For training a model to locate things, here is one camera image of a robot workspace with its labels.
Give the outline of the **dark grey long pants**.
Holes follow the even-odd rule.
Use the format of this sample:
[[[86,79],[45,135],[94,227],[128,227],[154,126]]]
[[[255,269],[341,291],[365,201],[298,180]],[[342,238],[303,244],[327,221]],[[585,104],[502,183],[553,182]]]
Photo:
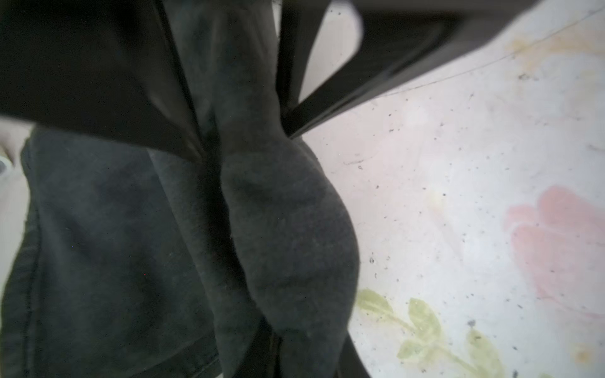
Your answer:
[[[315,155],[283,131],[272,6],[166,7],[210,156],[34,130],[1,373],[235,377],[267,321],[281,377],[335,377],[359,248]]]

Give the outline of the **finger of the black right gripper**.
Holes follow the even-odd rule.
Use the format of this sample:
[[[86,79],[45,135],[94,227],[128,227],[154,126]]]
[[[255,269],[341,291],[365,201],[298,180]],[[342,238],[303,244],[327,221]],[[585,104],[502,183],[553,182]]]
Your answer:
[[[159,1],[4,1],[1,114],[182,157],[205,149]]]
[[[328,1],[284,1],[277,93],[285,133],[296,138],[331,118],[487,44],[534,1],[353,1],[357,52],[299,100]]]

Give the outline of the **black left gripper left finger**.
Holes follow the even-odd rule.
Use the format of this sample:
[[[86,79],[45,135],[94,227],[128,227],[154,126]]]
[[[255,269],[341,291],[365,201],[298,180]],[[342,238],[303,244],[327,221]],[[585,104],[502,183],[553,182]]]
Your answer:
[[[267,321],[260,321],[235,378],[280,378],[281,338]]]

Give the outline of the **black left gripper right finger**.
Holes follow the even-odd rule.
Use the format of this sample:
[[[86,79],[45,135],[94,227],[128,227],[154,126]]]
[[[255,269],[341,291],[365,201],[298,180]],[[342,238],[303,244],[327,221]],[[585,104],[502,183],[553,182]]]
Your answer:
[[[335,378],[370,378],[349,334],[343,344]]]

